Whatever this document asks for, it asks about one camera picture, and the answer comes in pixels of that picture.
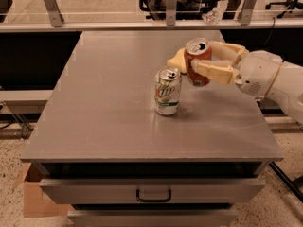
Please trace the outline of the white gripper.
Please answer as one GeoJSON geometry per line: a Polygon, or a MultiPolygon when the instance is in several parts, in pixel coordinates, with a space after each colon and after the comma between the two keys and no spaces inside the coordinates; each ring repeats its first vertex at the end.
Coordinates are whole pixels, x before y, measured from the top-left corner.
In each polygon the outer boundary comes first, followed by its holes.
{"type": "Polygon", "coordinates": [[[263,97],[274,83],[282,58],[279,55],[259,50],[250,52],[239,44],[210,41],[212,55],[219,59],[193,60],[194,72],[223,85],[235,84],[243,92],[254,97],[263,97]],[[239,71],[233,67],[239,65],[239,71]]]}

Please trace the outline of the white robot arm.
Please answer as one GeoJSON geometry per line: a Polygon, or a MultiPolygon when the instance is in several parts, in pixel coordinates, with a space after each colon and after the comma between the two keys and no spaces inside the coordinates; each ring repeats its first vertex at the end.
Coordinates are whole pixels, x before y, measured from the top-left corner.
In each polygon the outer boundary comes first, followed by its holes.
{"type": "Polygon", "coordinates": [[[250,52],[239,44],[192,40],[186,45],[190,69],[223,85],[234,84],[255,98],[274,101],[282,112],[303,123],[303,67],[279,55],[250,52]]]}

